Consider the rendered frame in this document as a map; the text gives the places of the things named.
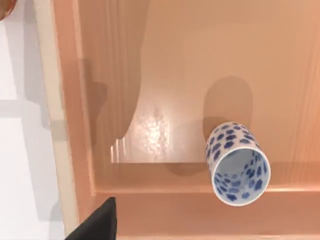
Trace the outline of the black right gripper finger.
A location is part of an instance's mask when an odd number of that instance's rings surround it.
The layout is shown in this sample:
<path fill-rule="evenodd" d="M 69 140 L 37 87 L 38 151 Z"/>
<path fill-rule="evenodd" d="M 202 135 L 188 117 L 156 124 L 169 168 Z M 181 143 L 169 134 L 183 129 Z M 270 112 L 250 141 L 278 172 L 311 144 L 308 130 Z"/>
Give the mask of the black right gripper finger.
<path fill-rule="evenodd" d="M 64 240 L 116 240 L 116 198 L 109 197 Z"/>

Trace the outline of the white cup with blue spots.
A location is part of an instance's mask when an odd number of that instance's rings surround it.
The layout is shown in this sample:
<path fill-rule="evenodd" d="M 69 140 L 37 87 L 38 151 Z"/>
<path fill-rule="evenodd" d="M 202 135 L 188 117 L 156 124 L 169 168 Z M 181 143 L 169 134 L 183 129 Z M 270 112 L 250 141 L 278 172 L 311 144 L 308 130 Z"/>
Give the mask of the white cup with blue spots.
<path fill-rule="evenodd" d="M 240 123 L 224 122 L 210 133 L 205 159 L 214 193 L 229 206 L 253 203 L 270 183 L 269 160 L 253 134 Z"/>

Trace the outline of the shallow salmon-coloured box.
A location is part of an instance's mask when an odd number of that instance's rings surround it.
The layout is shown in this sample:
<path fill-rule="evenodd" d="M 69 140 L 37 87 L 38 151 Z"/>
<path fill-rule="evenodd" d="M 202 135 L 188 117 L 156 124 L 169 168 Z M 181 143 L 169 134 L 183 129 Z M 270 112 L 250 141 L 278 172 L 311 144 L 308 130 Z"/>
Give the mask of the shallow salmon-coloured box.
<path fill-rule="evenodd" d="M 117 240 L 320 240 L 320 0 L 33 0 L 70 234 L 114 196 Z M 213 192 L 206 142 L 246 126 L 266 192 Z"/>

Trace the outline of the brown round object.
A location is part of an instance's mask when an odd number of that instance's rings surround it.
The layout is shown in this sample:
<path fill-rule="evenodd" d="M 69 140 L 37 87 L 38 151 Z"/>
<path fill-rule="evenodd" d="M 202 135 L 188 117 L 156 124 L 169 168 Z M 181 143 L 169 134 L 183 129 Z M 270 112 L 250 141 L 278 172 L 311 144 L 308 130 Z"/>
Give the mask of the brown round object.
<path fill-rule="evenodd" d="M 16 3 L 17 0 L 0 0 L 0 21 L 11 14 Z"/>

